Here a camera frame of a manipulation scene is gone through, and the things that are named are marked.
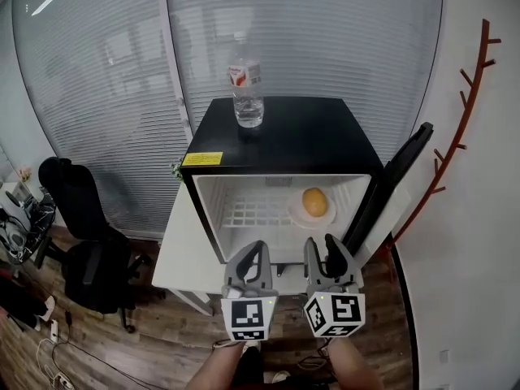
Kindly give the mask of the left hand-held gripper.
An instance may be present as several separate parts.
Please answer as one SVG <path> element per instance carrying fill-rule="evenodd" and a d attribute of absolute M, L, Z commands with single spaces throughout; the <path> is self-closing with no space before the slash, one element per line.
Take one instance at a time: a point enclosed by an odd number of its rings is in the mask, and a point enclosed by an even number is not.
<path fill-rule="evenodd" d="M 246 279 L 251 267 L 256 275 Z M 275 290 L 242 289 L 239 286 L 272 287 L 271 260 L 267 244 L 256 240 L 243 247 L 226 265 L 221 309 L 231 342 L 262 341 L 269 337 L 279 295 Z"/>

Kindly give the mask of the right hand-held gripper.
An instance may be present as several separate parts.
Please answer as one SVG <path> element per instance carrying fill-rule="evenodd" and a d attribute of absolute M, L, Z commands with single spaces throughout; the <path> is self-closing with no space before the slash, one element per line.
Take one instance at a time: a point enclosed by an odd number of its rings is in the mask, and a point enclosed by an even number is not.
<path fill-rule="evenodd" d="M 359 290 L 359 267 L 346 246 L 332 234 L 325 235 L 328 251 L 323 274 L 318 246 L 309 237 L 304 246 L 304 273 L 309 286 L 329 288 L 310 295 L 304 306 L 316 338 L 348 337 L 366 323 L 366 299 Z"/>

